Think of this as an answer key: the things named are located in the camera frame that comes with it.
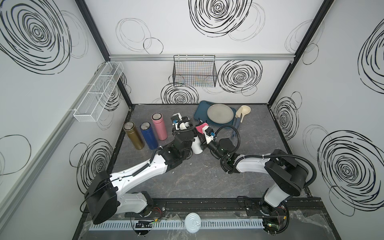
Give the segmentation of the white thermos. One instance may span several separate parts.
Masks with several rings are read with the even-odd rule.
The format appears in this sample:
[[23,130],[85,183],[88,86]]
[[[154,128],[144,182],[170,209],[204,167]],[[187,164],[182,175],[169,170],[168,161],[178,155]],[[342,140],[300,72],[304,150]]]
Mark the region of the white thermos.
[[191,149],[195,155],[199,155],[203,152],[202,142],[199,136],[194,137],[194,141],[192,143]]

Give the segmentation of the pink cloth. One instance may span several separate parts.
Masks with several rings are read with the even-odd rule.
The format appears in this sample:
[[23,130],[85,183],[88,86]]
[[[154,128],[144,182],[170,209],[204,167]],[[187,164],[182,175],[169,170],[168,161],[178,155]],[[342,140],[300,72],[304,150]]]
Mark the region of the pink cloth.
[[207,123],[203,123],[203,122],[201,122],[201,123],[199,123],[197,126],[196,126],[196,129],[197,129],[197,131],[200,133],[200,134],[202,134],[202,135],[204,135],[205,134],[205,130],[207,129],[209,127],[209,125],[207,124]]

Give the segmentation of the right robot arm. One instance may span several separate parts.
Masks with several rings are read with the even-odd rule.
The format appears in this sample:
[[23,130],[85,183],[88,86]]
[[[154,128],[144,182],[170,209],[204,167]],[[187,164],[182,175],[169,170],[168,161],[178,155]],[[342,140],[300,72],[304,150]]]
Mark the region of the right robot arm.
[[227,174],[261,173],[269,175],[274,184],[268,188],[260,201],[260,206],[278,208],[281,202],[291,196],[299,196],[303,188],[316,179],[317,172],[311,162],[296,155],[287,154],[280,149],[269,155],[240,155],[236,150],[240,146],[233,145],[228,138],[216,141],[212,134],[198,133],[203,140],[203,147],[220,161]]

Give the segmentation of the gold thermos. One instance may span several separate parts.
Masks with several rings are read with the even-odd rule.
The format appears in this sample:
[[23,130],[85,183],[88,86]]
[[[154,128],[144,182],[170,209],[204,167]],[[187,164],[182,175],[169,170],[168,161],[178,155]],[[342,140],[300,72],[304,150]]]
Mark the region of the gold thermos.
[[133,123],[133,122],[126,122],[123,125],[123,129],[124,129],[126,135],[131,140],[131,142],[134,145],[135,149],[141,150],[141,149],[144,148],[145,144],[144,144],[142,138],[139,135],[139,132],[138,132],[138,130],[136,128],[135,123]]

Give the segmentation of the pink thermos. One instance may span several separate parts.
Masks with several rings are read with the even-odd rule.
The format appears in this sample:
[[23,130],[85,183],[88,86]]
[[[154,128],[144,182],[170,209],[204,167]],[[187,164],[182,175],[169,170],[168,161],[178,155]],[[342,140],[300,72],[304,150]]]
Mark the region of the pink thermos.
[[159,140],[165,141],[168,138],[168,134],[163,115],[161,113],[154,113],[152,115],[152,121]]

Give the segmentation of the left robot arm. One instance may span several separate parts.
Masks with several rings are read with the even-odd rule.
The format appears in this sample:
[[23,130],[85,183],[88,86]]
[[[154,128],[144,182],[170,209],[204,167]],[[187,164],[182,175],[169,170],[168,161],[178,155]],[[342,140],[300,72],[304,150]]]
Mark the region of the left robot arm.
[[119,213],[148,215],[153,203],[145,191],[130,194],[135,186],[165,174],[189,159],[193,154],[193,142],[198,136],[189,117],[172,116],[174,140],[156,148],[151,158],[127,170],[109,174],[98,173],[86,193],[84,202],[95,225],[109,220]]

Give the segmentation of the blue thermos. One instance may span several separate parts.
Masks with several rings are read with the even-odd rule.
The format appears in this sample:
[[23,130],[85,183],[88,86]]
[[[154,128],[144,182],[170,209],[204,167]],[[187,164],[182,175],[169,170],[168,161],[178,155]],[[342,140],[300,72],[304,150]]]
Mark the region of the blue thermos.
[[143,122],[140,125],[140,130],[150,150],[155,150],[158,148],[159,144],[151,124],[149,122]]

